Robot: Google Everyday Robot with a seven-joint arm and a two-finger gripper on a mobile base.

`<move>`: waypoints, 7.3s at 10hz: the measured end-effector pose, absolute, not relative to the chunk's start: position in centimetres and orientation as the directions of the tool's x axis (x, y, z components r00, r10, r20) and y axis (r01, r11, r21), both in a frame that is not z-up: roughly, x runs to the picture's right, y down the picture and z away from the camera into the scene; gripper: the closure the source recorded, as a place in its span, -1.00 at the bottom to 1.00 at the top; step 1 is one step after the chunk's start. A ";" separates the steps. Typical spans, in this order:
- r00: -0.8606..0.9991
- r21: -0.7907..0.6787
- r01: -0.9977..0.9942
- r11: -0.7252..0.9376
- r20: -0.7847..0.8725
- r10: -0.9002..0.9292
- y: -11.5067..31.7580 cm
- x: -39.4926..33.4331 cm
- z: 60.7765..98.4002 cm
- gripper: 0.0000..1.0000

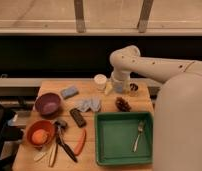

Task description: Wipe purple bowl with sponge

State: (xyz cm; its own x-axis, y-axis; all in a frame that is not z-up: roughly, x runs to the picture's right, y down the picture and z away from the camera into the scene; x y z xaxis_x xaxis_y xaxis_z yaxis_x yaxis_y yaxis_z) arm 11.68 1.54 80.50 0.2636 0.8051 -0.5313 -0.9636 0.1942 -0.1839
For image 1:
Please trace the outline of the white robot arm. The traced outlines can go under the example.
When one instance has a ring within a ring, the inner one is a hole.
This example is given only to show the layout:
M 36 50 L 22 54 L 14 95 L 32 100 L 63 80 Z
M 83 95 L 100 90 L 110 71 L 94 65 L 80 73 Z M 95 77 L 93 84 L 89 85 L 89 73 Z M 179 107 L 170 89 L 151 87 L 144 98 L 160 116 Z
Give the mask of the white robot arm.
M 134 46 L 110 54 L 111 79 L 135 72 L 162 84 L 153 119 L 153 171 L 202 171 L 202 61 L 142 57 Z

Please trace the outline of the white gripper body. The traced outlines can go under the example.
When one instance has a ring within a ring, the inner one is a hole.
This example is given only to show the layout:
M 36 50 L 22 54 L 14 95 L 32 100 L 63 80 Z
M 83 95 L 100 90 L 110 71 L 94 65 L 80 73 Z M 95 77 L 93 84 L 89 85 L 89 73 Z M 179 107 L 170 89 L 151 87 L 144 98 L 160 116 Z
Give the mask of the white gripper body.
M 130 74 L 127 72 L 113 71 L 111 73 L 111 82 L 115 92 L 126 93 L 129 90 Z

